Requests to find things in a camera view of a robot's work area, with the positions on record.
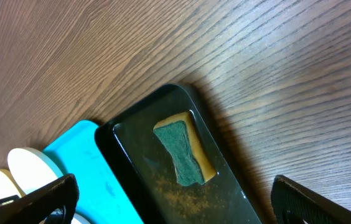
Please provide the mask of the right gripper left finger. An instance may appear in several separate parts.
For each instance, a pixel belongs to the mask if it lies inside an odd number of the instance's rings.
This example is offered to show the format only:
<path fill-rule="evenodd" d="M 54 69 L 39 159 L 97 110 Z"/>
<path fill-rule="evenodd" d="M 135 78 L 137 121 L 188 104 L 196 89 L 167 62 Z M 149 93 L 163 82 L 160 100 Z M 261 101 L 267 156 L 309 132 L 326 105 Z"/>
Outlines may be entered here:
<path fill-rule="evenodd" d="M 22 198 L 0 199 L 0 224 L 71 224 L 78 199 L 77 180 L 66 174 Z"/>

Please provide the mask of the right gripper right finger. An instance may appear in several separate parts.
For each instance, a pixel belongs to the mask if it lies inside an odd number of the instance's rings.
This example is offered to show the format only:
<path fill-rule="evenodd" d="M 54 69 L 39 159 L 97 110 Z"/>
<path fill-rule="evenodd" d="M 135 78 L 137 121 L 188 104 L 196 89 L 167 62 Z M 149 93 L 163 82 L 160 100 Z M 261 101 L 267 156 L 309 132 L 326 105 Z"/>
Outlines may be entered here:
<path fill-rule="evenodd" d="M 284 175 L 274 178 L 271 206 L 280 224 L 350 224 L 351 211 Z"/>

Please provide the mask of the yellow green scrub sponge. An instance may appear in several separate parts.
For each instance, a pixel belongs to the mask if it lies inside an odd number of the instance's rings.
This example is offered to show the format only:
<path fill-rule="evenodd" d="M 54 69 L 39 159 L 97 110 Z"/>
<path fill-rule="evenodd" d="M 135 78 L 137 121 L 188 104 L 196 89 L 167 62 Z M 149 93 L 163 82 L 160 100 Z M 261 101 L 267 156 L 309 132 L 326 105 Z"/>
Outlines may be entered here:
<path fill-rule="evenodd" d="M 172 157 L 178 184 L 184 187 L 203 185 L 216 176 L 217 171 L 204 151 L 190 111 L 159 121 L 153 133 Z"/>

